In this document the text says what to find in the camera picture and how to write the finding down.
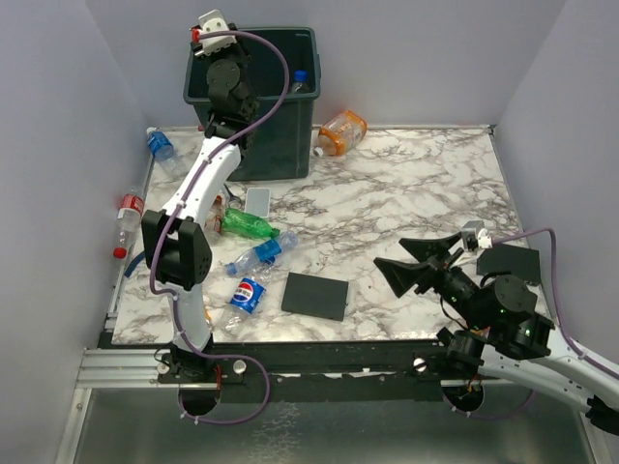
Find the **blue label water bottle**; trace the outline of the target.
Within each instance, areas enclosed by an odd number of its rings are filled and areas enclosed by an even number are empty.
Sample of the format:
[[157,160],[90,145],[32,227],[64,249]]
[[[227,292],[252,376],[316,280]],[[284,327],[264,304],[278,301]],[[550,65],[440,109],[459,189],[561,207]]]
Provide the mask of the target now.
[[307,94],[310,92],[309,73],[297,70],[293,74],[293,81],[289,87],[289,95]]

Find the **large orange jar bottle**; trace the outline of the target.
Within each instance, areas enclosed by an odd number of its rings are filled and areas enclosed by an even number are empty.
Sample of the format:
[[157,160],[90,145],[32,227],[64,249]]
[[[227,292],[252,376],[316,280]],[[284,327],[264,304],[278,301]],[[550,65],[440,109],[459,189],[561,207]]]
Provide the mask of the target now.
[[362,117],[344,110],[319,128],[315,147],[322,148],[324,155],[342,156],[359,145],[367,130]]

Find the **blue cap water bottle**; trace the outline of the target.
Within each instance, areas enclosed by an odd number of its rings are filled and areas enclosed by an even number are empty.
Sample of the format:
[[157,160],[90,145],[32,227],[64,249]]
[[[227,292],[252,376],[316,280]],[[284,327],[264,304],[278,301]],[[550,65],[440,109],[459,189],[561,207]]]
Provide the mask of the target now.
[[224,266],[228,276],[247,274],[263,264],[273,264],[281,255],[294,249],[299,238],[292,231],[281,232],[276,238],[254,246],[242,253],[236,260]]

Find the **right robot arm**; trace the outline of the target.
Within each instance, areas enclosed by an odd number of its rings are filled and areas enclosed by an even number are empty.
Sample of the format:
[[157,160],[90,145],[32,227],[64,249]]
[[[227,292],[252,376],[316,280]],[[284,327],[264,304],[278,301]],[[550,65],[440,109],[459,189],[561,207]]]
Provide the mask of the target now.
[[538,297],[521,277],[492,273],[476,283],[457,265],[466,251],[496,250],[508,241],[491,237],[481,221],[470,221],[445,239],[400,240],[412,263],[387,258],[373,263],[397,297],[433,291],[464,321],[455,332],[442,328],[437,334],[452,376],[494,377],[551,395],[600,430],[617,434],[617,364],[576,342],[559,320],[537,312]]

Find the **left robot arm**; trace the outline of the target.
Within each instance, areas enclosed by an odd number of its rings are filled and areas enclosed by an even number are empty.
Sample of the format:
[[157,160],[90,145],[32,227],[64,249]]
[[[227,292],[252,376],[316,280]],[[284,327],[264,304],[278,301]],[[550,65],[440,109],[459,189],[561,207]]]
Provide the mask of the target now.
[[172,315],[173,338],[165,363],[171,374],[186,374],[195,382],[211,375],[217,359],[208,352],[212,332],[202,284],[213,255],[203,226],[264,121],[248,78],[246,40],[262,39],[216,14],[192,29],[194,56],[208,63],[210,110],[203,143],[181,186],[159,210],[146,211],[141,221],[150,290],[167,297]]

